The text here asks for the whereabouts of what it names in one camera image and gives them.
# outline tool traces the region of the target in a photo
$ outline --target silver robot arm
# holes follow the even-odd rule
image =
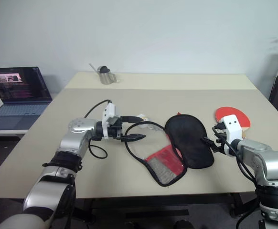
[[[133,116],[119,116],[113,103],[108,103],[102,121],[77,118],[70,122],[58,149],[27,195],[23,213],[0,224],[0,229],[48,229],[54,219],[72,213],[75,201],[75,177],[81,170],[91,140],[112,137],[117,140],[137,141],[145,135],[123,136],[122,123],[143,121]]]
[[[235,115],[223,117],[213,131],[221,146],[217,147],[210,139],[204,139],[205,143],[214,152],[239,157],[255,173],[256,194],[265,218],[260,221],[260,228],[278,229],[278,151],[263,143],[243,139],[242,128]]]

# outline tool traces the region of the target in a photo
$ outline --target red paddle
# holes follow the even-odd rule
[[[250,127],[250,121],[246,114],[234,107],[223,106],[218,108],[215,112],[215,119],[219,122],[224,116],[227,115],[236,115],[243,131]]]

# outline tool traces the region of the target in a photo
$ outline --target desk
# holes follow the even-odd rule
[[[164,125],[177,112],[196,116],[214,140],[214,112],[221,106],[244,111],[252,126],[246,132],[278,150],[278,112],[245,75],[118,74],[120,83],[102,85],[93,73],[78,73],[47,107],[0,167],[0,198],[25,198],[53,157],[68,123],[82,117],[94,104],[112,99],[120,114],[144,113]],[[90,118],[100,120],[103,108]],[[254,191],[236,165],[235,158],[214,154],[214,164],[188,169],[169,187],[161,187],[135,160],[124,144],[109,139],[97,142],[108,151],[100,160],[89,152],[76,178],[77,198],[159,196],[176,194]]]
[[[57,94],[51,94],[52,99],[54,99],[57,96]],[[3,105],[2,100],[0,99],[0,107]],[[18,136],[22,137],[24,134],[26,134],[28,130],[0,130],[0,136]]]

